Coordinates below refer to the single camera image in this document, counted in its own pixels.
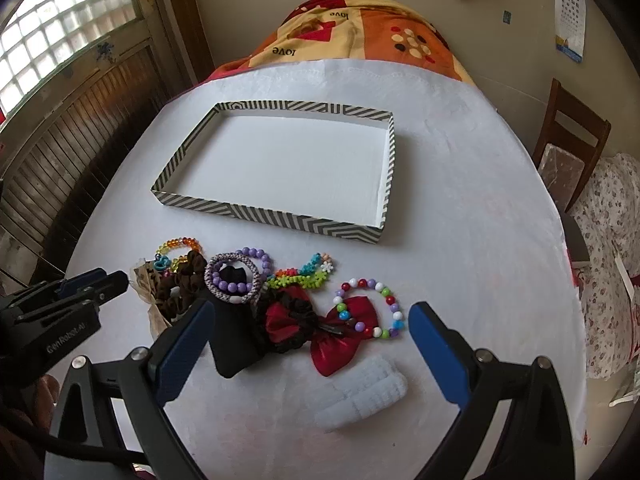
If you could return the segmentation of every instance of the blue gripper pad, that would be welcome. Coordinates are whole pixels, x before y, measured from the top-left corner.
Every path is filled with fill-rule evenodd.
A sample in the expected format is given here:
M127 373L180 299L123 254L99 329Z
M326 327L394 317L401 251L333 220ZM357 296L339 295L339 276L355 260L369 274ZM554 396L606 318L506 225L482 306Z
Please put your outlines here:
M411 307L408 320L411 337L440 391L445 399L463 410L471 397L469 374L445 338L449 329L424 302Z
M93 282L97 282L98 280L106 277L107 273L100 267L94 270L89 270L84 274L79 274L78 276L64 280L60 285L60 288L56 290L56 294L58 295L59 300L64 300L65 298L74 295L80 288L90 286Z
M213 332L214 318L213 305L207 301L193 316L159 365L156 371L156 401L161 408L180 395Z

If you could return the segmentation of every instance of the white tray bottom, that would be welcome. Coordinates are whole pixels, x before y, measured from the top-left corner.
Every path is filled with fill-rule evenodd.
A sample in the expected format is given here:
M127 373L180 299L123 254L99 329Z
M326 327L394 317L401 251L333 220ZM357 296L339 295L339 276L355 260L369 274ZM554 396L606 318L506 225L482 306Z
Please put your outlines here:
M377 226L388 122L224 112L190 146L163 189Z

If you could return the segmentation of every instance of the floral fabric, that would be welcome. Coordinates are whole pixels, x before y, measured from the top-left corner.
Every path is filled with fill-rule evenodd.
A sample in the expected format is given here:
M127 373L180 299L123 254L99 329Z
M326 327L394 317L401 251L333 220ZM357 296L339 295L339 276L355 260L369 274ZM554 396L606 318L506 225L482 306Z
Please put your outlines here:
M619 153L601 159L571 210L591 266L578 272L587 333L587 374L608 378L640 351L640 288L629 301L616 266L640 274L640 162Z

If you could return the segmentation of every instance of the orange beaded bracelet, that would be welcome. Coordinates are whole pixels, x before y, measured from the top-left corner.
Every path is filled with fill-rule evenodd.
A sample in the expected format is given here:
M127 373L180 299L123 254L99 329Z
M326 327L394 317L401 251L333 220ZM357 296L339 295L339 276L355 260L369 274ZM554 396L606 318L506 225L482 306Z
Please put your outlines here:
M181 246L189 247L190 249L198 251L200 254L202 254L202 248L195 238L172 238L171 240L167 240L164 244L158 247L158 251L156 252L156 260L159 260L162 256L165 256L169 251L177 249ZM175 272L175 270L178 268L178 265L186 261L186 254L180 256L179 258L174 258L171 262L170 269Z

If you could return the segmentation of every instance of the chair backrest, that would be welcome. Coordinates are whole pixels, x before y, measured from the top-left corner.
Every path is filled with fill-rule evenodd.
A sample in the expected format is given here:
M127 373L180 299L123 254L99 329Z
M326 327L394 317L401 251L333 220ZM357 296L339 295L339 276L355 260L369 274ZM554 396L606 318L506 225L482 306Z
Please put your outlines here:
M588 142L580 139L572 134L564 126L556 121L556 112L560 111L569 118L580 124L592 136L596 138L596 145L591 146ZM545 121L542 124L542 130L538 137L536 149L533 151L533 163L538 167L542 160L542 155L547 144L553 144L558 148L568 151L584 162L584 169L580 175L580 180L575 188L574 195L569 200L566 210L580 196L580 193L587 184L593 168L598 162L604 145L609 137L611 123L601 119L580 99L570 94L562 88L560 82L554 78L551 83L551 92L549 93L549 102L546 105Z

